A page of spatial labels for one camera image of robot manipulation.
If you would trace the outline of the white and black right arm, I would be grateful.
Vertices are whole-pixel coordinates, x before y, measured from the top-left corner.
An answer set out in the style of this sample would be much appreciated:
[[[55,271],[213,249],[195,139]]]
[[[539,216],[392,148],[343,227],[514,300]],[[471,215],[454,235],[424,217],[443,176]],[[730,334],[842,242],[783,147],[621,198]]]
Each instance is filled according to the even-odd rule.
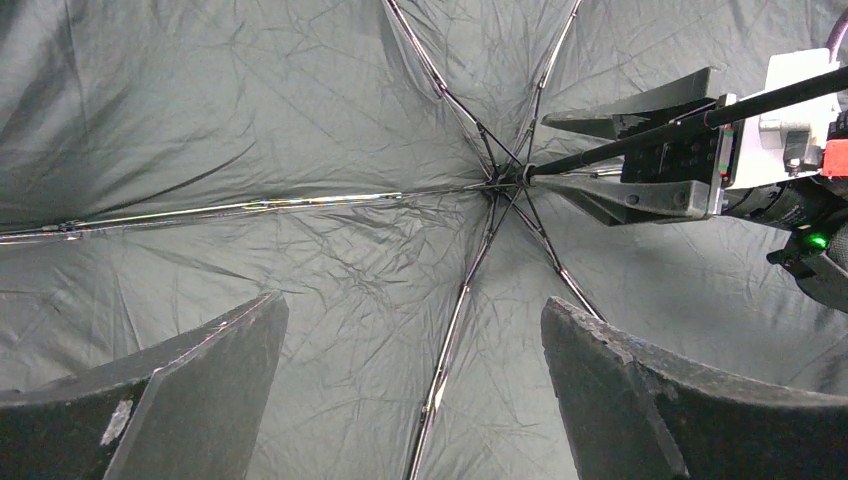
[[[847,308],[847,116],[837,68],[739,99],[703,68],[588,110],[552,112],[545,126],[603,145],[520,169],[606,226],[732,217],[786,231],[769,263],[810,298]]]

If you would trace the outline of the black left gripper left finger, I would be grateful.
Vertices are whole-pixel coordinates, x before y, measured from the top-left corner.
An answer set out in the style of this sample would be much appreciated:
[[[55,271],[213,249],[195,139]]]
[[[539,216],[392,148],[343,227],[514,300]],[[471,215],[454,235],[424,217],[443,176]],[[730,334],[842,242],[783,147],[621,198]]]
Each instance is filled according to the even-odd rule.
[[[5,479],[242,479],[289,309],[267,292],[147,349],[1,395]]]

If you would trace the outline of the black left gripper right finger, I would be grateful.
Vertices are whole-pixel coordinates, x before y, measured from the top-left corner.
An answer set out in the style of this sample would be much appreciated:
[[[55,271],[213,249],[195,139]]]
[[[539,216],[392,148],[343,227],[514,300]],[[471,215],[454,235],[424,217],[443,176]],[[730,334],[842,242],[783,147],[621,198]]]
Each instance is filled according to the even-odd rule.
[[[732,374],[559,297],[544,356],[581,479],[843,479],[847,400]]]

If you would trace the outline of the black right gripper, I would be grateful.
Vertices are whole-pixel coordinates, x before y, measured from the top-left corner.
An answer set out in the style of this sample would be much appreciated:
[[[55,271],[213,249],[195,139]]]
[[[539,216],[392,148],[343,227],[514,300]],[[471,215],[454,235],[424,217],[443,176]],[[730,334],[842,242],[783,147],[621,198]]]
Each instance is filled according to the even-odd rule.
[[[736,103],[733,93],[720,96],[722,81],[718,69],[705,67],[608,105],[548,113],[541,124],[624,140]],[[538,175],[533,185],[559,195],[605,226],[702,221],[719,213],[719,160],[725,143],[721,127],[686,133],[626,153],[622,183],[578,174]]]

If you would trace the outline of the pink and black folding umbrella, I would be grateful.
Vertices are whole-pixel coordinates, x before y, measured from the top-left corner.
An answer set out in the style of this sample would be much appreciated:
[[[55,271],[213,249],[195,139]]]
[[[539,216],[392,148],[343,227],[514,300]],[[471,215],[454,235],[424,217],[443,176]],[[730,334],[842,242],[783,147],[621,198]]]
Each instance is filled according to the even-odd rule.
[[[446,330],[424,479],[575,475],[540,335],[571,275],[619,329],[843,395],[847,318],[732,218],[606,228],[490,157],[596,140],[530,120],[706,66],[759,90],[842,1],[5,1],[1,386],[30,390],[262,291],[290,309],[251,479],[402,479]],[[533,140],[521,143],[532,131]]]

